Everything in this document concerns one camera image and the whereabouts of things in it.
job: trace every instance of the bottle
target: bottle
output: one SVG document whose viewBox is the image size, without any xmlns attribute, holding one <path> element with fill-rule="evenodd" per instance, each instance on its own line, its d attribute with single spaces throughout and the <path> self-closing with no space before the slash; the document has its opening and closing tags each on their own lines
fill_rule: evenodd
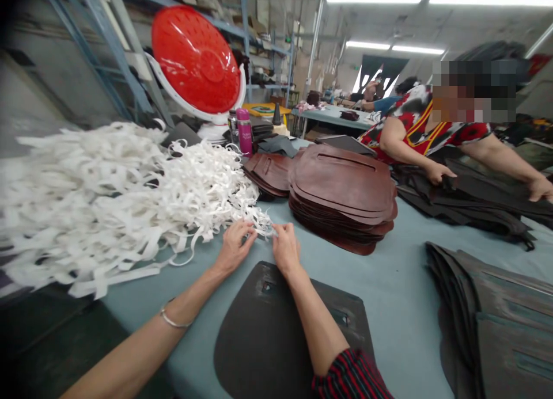
<svg viewBox="0 0 553 399">
<path fill-rule="evenodd" d="M 238 137 L 240 138 L 240 151 L 246 157 L 253 156 L 252 123 L 249 120 L 249 112 L 245 108 L 236 110 L 238 125 Z"/>
<path fill-rule="evenodd" d="M 229 132 L 230 132 L 230 142 L 239 146 L 240 137 L 238 135 L 238 120 L 236 119 L 236 111 L 229 111 Z"/>
</svg>

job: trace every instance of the stack of leather pieces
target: stack of leather pieces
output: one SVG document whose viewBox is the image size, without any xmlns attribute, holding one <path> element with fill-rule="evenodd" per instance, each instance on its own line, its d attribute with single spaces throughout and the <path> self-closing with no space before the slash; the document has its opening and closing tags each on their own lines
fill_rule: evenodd
<svg viewBox="0 0 553 399">
<path fill-rule="evenodd" d="M 369 255 L 393 229 L 396 187 L 386 164 L 311 145 L 294 157 L 288 179 L 294 217 L 340 248 Z"/>
<path fill-rule="evenodd" d="M 288 171 L 292 159 L 272 153 L 256 153 L 243 166 L 244 174 L 271 197 L 288 197 Z"/>
<path fill-rule="evenodd" d="M 458 399 L 553 394 L 553 286 L 426 243 L 441 294 L 444 374 Z"/>
<path fill-rule="evenodd" d="M 420 168 L 395 167 L 399 196 L 428 216 L 450 225 L 494 232 L 510 242 L 523 242 L 528 250 L 534 249 L 534 238 L 520 221 L 521 216 L 553 228 L 553 205 L 530 202 L 525 185 L 489 179 L 456 160 L 447 159 L 446 165 L 457 177 L 445 177 L 440 187 L 434 187 Z"/>
<path fill-rule="evenodd" d="M 271 120 L 250 116 L 250 122 L 252 123 L 253 141 L 266 138 L 272 134 L 273 126 Z"/>
</svg>

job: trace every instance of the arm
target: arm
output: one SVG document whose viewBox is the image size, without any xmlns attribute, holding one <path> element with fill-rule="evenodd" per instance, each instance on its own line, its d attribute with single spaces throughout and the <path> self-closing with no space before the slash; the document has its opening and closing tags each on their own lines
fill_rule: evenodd
<svg viewBox="0 0 553 399">
<path fill-rule="evenodd" d="M 375 102 L 366 102 L 364 103 L 363 105 L 361 105 L 361 108 L 363 109 L 363 111 L 367 111 L 367 112 L 373 112 L 374 111 L 374 103 Z"/>
<path fill-rule="evenodd" d="M 238 221 L 227 229 L 215 264 L 166 306 L 165 313 L 171 321 L 186 324 L 194 320 L 213 292 L 245 259 L 256 238 L 252 225 Z M 241 245 L 246 233 L 250 236 Z M 156 314 L 90 369 L 61 399 L 134 398 L 169 357 L 186 330 L 169 325 Z"/>
<path fill-rule="evenodd" d="M 313 370 L 316 375 L 324 376 L 334 359 L 350 346 L 300 264 L 300 245 L 294 226 L 289 223 L 274 225 L 274 228 L 278 233 L 273 238 L 276 264 L 298 307 Z"/>
<path fill-rule="evenodd" d="M 514 150 L 503 144 L 495 135 L 459 146 L 461 151 L 490 169 L 508 174 L 528 184 L 530 200 L 541 198 L 553 203 L 553 185 L 546 177 L 528 164 Z"/>
<path fill-rule="evenodd" d="M 315 377 L 312 388 L 321 398 L 391 399 L 376 364 L 350 349 L 342 331 L 300 264 L 300 243 L 294 225 L 273 225 L 276 265 L 285 277 L 305 332 Z"/>
<path fill-rule="evenodd" d="M 477 142 L 461 145 L 459 148 L 463 153 L 490 169 L 508 174 L 525 183 L 544 177 L 493 134 Z"/>
<path fill-rule="evenodd" d="M 380 135 L 380 149 L 394 160 L 424 169 L 433 184 L 440 183 L 443 175 L 457 177 L 446 166 L 436 163 L 410 148 L 403 141 L 406 135 L 407 131 L 398 118 L 386 118 L 382 134 Z"/>
</svg>

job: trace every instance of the table surface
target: table surface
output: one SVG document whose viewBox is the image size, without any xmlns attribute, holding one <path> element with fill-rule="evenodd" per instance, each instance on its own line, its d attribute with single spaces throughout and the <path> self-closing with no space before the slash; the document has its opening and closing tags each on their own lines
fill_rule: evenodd
<svg viewBox="0 0 553 399">
<path fill-rule="evenodd" d="M 303 140 L 293 143 L 297 147 L 306 144 Z M 268 210 L 275 223 L 294 222 L 285 199 L 258 206 Z M 553 284 L 553 240 L 547 238 L 553 233 L 536 233 L 536 250 L 525 252 L 522 246 L 492 234 L 426 218 L 399 198 L 397 206 L 394 229 L 366 257 L 334 246 L 294 222 L 302 245 L 301 262 L 311 278 L 361 297 L 378 368 L 395 397 L 450 399 L 453 393 L 440 362 L 440 298 L 425 268 L 424 243 L 462 249 L 491 265 Z M 188 265 L 168 266 L 157 276 L 110 287 L 104 303 L 127 330 L 137 330 L 213 265 L 221 243 L 222 234 L 210 242 L 198 242 Z M 171 254 L 166 249 L 158 259 Z M 188 253 L 179 257 L 188 257 Z M 207 301 L 173 351 L 166 366 L 179 397 L 230 398 L 215 374 L 215 341 L 234 297 L 262 260 L 274 262 L 272 247 L 258 239 L 243 265 Z"/>
<path fill-rule="evenodd" d="M 349 121 L 340 118 L 340 112 L 348 110 L 348 108 L 337 107 L 336 105 L 327 105 L 324 110 L 306 110 L 301 115 L 299 110 L 297 108 L 294 108 L 292 110 L 292 114 L 308 119 L 322 121 L 323 123 L 336 124 L 337 126 L 344 127 L 360 128 L 362 130 L 368 130 L 370 127 L 375 125 L 374 121 L 365 121 L 365 118 L 368 117 L 370 113 L 364 111 L 355 110 L 355 112 L 359 114 L 359 120 L 357 121 Z"/>
</svg>

